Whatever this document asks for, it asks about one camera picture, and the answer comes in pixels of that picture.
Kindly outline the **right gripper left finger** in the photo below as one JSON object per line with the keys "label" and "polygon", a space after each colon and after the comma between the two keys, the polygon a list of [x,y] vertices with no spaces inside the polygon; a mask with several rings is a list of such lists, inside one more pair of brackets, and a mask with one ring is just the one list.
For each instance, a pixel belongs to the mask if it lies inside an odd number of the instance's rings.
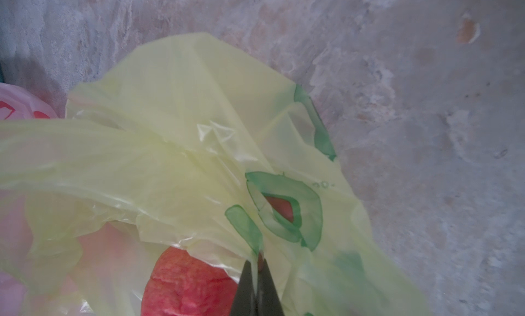
{"label": "right gripper left finger", "polygon": [[256,294],[252,280],[252,265],[246,261],[229,316],[257,316]]}

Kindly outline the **pink plastic bag back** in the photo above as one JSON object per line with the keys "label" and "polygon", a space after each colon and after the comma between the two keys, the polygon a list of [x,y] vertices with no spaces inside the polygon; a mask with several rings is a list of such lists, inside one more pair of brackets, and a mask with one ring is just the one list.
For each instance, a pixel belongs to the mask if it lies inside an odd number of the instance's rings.
{"label": "pink plastic bag back", "polygon": [[54,118],[54,109],[29,91],[1,83],[1,120]]}

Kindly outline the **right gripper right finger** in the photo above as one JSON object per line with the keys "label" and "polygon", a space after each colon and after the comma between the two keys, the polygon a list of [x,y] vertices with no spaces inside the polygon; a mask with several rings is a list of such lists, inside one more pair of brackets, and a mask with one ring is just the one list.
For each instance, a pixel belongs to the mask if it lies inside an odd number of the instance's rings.
{"label": "right gripper right finger", "polygon": [[256,314],[258,316],[284,316],[280,298],[265,258],[258,260]]}

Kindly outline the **yellow-green plastic bag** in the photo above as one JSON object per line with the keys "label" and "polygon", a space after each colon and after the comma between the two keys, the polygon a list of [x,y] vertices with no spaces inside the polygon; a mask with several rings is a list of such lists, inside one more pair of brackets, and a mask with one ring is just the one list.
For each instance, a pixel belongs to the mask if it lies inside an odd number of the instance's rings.
{"label": "yellow-green plastic bag", "polygon": [[1,314],[142,315],[169,247],[284,315],[429,315],[373,241],[322,120],[293,81],[205,33],[142,45],[65,116],[1,120]]}

